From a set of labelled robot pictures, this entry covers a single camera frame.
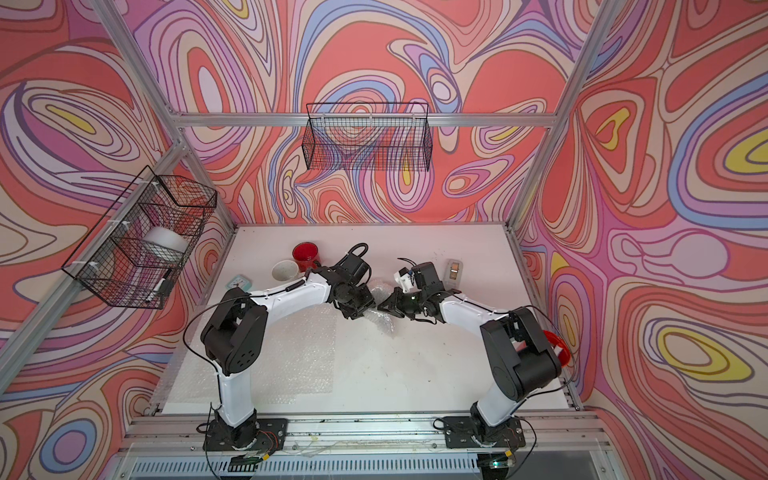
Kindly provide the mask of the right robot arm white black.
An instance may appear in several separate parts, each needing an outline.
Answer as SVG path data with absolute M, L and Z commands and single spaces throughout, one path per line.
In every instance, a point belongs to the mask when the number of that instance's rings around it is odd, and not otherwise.
M 403 268 L 395 279 L 397 286 L 377 305 L 379 311 L 459 327 L 482 340 L 493 383 L 470 408 L 478 435 L 510 420 L 530 396 L 560 377 L 571 360 L 564 341 L 541 327 L 531 307 L 484 305 L 449 287 L 431 262 Z

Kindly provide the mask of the red ceramic mug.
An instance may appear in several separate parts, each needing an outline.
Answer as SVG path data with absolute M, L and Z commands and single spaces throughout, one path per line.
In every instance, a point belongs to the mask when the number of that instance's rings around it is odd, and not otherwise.
M 306 272 L 321 265 L 319 247 L 313 242 L 302 242 L 296 245 L 292 250 L 292 258 L 300 272 Z

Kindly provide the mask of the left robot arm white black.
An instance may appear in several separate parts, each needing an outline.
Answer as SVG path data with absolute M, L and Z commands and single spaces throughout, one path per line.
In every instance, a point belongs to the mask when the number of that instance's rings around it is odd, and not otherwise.
M 256 419 L 248 370 L 258 359 L 267 328 L 305 309 L 330 304 L 354 320 L 374 306 L 367 285 L 369 246 L 358 243 L 334 265 L 315 266 L 292 283 L 264 291 L 239 287 L 226 292 L 203 328 L 200 339 L 214 363 L 220 407 L 217 416 L 233 429 Z

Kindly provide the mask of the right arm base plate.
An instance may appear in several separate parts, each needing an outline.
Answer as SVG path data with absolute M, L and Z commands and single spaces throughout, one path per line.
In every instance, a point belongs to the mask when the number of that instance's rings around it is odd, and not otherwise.
M 434 419 L 432 427 L 444 435 L 449 449 L 504 448 L 515 452 L 526 445 L 521 422 L 514 417 L 487 426 L 480 417 L 445 416 Z

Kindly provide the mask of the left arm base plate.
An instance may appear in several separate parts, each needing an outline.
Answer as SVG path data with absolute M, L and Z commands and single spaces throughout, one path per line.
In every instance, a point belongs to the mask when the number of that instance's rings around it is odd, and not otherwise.
M 216 417 L 200 424 L 197 431 L 204 436 L 206 452 L 274 454 L 285 445 L 287 426 L 287 419 L 267 418 L 246 420 L 241 426 L 231 427 Z

